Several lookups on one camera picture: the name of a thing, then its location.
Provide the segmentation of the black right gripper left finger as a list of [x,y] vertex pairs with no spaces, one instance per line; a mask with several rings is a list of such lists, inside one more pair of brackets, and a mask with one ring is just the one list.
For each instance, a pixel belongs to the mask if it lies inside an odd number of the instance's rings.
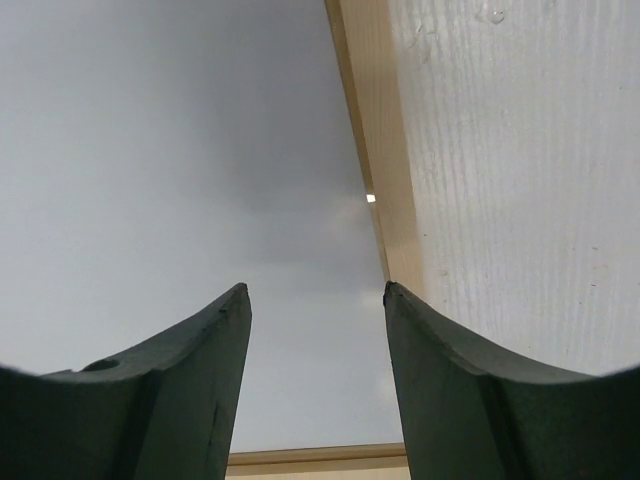
[[1,371],[5,479],[222,479],[252,321],[245,284],[80,371]]

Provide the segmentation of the light wooden picture frame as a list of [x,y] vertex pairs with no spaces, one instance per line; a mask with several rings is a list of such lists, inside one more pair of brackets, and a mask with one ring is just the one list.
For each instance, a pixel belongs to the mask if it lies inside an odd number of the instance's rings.
[[[398,63],[387,1],[325,4],[386,280],[425,292]],[[234,453],[230,479],[406,479],[403,444]]]

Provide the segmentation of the white paper sheet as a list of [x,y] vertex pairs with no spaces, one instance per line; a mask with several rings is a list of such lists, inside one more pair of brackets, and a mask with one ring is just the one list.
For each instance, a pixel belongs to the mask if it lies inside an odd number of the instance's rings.
[[3,2],[2,362],[81,369],[239,282],[234,450],[400,440],[324,4]]

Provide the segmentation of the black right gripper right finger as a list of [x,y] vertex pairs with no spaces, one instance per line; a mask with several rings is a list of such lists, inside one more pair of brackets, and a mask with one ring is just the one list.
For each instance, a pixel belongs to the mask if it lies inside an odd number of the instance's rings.
[[415,479],[635,479],[639,371],[589,376],[527,358],[399,283],[383,304]]

